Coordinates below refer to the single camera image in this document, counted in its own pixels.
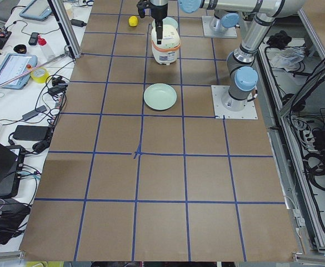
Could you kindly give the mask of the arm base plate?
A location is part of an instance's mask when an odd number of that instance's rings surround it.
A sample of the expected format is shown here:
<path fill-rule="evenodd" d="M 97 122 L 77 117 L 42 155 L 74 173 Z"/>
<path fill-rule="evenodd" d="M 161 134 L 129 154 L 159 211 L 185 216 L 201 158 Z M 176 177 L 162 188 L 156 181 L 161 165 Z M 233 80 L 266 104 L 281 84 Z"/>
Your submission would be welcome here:
<path fill-rule="evenodd" d="M 239 15 L 235 13 L 227 14 L 220 19 L 214 16 L 203 16 L 203 34 L 209 38 L 237 38 L 238 21 Z"/>
<path fill-rule="evenodd" d="M 253 97 L 251 92 L 246 100 L 239 101 L 229 95 L 229 86 L 212 85 L 211 90 L 215 118 L 231 120 L 258 119 L 254 101 L 249 101 Z"/>

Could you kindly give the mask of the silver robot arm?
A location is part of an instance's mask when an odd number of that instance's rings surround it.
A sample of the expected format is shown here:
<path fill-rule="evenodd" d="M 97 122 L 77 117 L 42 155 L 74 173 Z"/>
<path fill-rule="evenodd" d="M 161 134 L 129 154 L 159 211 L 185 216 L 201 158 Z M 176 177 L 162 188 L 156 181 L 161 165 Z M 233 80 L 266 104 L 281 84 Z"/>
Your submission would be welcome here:
<path fill-rule="evenodd" d="M 193 13 L 199 8 L 214 10 L 214 18 L 211 20 L 210 28 L 215 32 L 221 32 L 222 28 L 229 29 L 239 22 L 239 15 L 233 11 L 223 11 L 217 9 L 218 1 L 209 1 L 204 7 L 206 1 L 178 1 L 179 7 L 185 13 Z M 138 1 L 138 14 L 141 18 L 145 17 L 145 10 L 151 10 L 151 16 L 155 21 L 157 44 L 162 43 L 163 38 L 163 20 L 167 17 L 168 1 Z"/>
<path fill-rule="evenodd" d="M 227 58 L 231 85 L 221 97 L 222 105 L 233 112 L 242 111 L 247 98 L 258 82 L 258 73 L 252 68 L 254 57 L 266 33 L 276 18 L 288 17 L 296 13 L 305 1 L 265 0 L 265 1 L 179 1 L 186 13 L 199 8 L 208 10 L 240 11 L 253 13 L 253 21 L 243 37 L 240 46 Z"/>

